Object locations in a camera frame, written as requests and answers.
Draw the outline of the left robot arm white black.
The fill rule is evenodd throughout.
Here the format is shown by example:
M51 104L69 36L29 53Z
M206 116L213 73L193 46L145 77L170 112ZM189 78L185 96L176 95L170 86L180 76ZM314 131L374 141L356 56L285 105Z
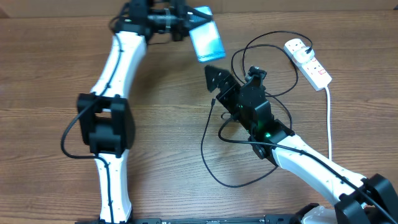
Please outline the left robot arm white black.
M182 41L190 31L212 22L207 6L191 7L185 1L167 1L163 9L155 1L133 0L111 19L113 42L101 76L89 93L77 100L87 159L96 162L101 191L101 211L96 223L129 223L132 203L127 188L127 160L135 138L129 92L136 71L154 34L170 34Z

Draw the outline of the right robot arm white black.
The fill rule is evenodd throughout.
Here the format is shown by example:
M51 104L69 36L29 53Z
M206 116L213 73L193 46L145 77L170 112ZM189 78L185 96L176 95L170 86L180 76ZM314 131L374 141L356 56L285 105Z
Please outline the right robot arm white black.
M291 223L397 223L397 192L385 177L367 178L339 166L312 149L289 127L276 119L262 84L267 73L249 69L240 85L232 74L211 65L205 67L208 91L218 89L219 101L248 132L250 144L260 159L301 178L332 205L317 203L296 213Z

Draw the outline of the Galaxy smartphone blue screen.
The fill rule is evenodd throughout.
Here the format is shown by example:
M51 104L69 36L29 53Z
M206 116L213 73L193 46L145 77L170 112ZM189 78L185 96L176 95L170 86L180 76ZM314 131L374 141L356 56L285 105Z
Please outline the Galaxy smartphone blue screen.
M189 31L197 59L201 63L218 60L226 56L218 28L214 20L202 25L193 25Z

